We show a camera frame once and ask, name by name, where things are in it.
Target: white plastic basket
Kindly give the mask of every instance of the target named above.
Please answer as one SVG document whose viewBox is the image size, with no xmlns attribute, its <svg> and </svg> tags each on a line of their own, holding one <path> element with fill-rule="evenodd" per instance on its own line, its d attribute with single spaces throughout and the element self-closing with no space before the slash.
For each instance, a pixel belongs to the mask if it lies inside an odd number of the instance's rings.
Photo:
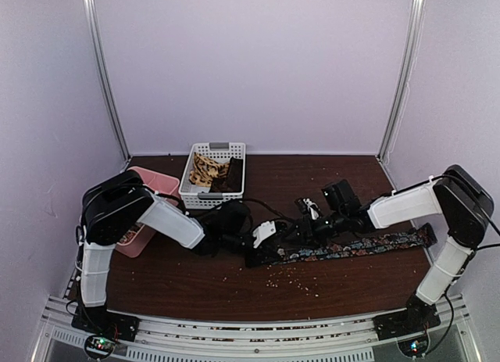
<svg viewBox="0 0 500 362">
<path fill-rule="evenodd" d="M 194 169 L 195 152 L 217 163 L 226 163 L 231 157 L 243 160 L 243 178 L 240 192 L 209 192 L 209 188 L 193 185 L 189 181 L 189 174 Z M 243 198 L 245 192 L 246 146 L 244 143 L 196 143 L 191 148 L 187 159 L 182 180 L 180 180 L 179 194 L 186 208 L 207 210 L 230 199 Z"/>
</svg>

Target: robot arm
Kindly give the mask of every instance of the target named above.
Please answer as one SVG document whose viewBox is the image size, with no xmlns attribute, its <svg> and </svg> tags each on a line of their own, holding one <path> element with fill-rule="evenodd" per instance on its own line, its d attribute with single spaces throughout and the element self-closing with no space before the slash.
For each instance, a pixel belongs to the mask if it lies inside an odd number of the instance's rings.
<svg viewBox="0 0 500 362">
<path fill-rule="evenodd" d="M 81 262 L 79 313 L 73 326 L 106 334 L 110 325 L 119 328 L 121 339 L 134 339 L 137 318 L 118 317 L 106 310 L 106 282 L 116 243 L 136 223 L 156 229 L 192 249 L 204 237 L 203 227 L 172 204 L 144 186 L 139 174 L 127 170 L 88 190 L 83 197 L 80 220 Z"/>
<path fill-rule="evenodd" d="M 487 215 L 493 212 L 489 194 L 459 166 L 449 167 L 443 175 L 430 177 L 424 183 L 381 196 L 366 206 L 361 206 L 346 180 L 326 186 L 323 194 L 333 210 L 331 215 L 323 216 L 317 205 L 310 201 L 301 205 L 307 212 L 298 222 L 298 229 L 305 242 L 311 239 L 321 241 L 343 231 L 367 233 L 431 214 L 443 214 L 448 223 L 449 237 L 445 247 L 407 302 L 407 313 L 376 321 L 382 329 L 380 339 L 397 337 L 399 332 L 407 334 L 420 330 L 419 327 L 427 321 L 432 323 L 429 317 L 434 315 L 434 304 L 460 276 L 475 248 L 482 242 L 488 226 Z M 81 305 L 91 318 L 91 325 L 100 329 L 105 329 L 110 322 L 105 310 L 105 286 L 111 255 L 115 244 L 136 222 L 168 235 L 188 249 L 202 246 L 201 242 L 207 240 L 199 222 L 186 217 L 146 188 L 140 176 L 132 170 L 89 190 L 84 196 L 83 208 Z M 227 215 L 234 221 L 244 214 L 241 210 Z M 246 243 L 248 241 L 241 244 L 246 249 L 255 245 L 259 247 L 265 245 L 263 239 L 271 235 L 266 233 L 257 238 L 257 244 Z"/>
</svg>

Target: brown wooden surface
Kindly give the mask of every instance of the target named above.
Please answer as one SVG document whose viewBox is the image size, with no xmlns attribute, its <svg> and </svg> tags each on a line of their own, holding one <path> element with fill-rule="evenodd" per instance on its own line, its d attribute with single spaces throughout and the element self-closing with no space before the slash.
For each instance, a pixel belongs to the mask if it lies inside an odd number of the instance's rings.
<svg viewBox="0 0 500 362">
<path fill-rule="evenodd" d="M 136 157 L 131 165 L 180 178 L 186 156 Z M 293 201 L 347 178 L 362 202 L 391 190 L 368 156 L 248 156 L 245 196 L 298 217 Z M 272 215 L 252 206 L 255 222 Z M 408 230 L 409 224 L 393 227 Z M 243 258 L 196 256 L 157 234 L 135 259 L 114 253 L 109 308 L 212 321 L 282 321 L 337 317 L 404 306 L 429 264 L 421 248 L 376 256 L 245 269 Z"/>
</svg>

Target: purple wall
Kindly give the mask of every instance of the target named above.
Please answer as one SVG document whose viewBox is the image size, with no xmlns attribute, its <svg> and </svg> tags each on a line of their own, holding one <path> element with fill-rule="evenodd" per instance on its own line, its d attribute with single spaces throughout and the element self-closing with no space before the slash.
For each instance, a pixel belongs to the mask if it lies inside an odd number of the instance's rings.
<svg viewBox="0 0 500 362">
<path fill-rule="evenodd" d="M 25 361 L 76 255 L 86 188 L 122 160 L 82 0 L 0 0 L 0 360 Z"/>
<path fill-rule="evenodd" d="M 412 0 L 96 0 L 134 154 L 378 151 Z"/>
<path fill-rule="evenodd" d="M 418 61 L 389 170 L 399 187 L 459 163 L 500 206 L 500 0 L 427 0 Z M 494 220 L 500 222 L 500 213 Z M 441 244 L 447 228 L 431 219 Z M 485 243 L 500 242 L 492 230 Z M 500 250 L 478 253 L 457 284 L 484 347 L 500 355 Z"/>
</svg>

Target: pink container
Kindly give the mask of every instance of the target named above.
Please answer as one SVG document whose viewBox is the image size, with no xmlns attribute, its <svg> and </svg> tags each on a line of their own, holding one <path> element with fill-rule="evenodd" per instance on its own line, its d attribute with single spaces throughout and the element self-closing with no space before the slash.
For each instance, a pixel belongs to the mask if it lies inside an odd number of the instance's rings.
<svg viewBox="0 0 500 362">
<path fill-rule="evenodd" d="M 129 170 L 135 170 L 142 178 L 142 181 L 152 190 L 163 194 L 169 194 L 179 198 L 179 180 L 175 177 L 167 176 L 153 170 L 130 167 Z M 173 205 L 177 205 L 174 200 L 168 200 Z M 156 230 L 143 225 L 137 234 L 127 243 L 117 243 L 116 250 L 130 258 L 136 258 L 142 253 L 142 250 L 155 235 Z"/>
</svg>

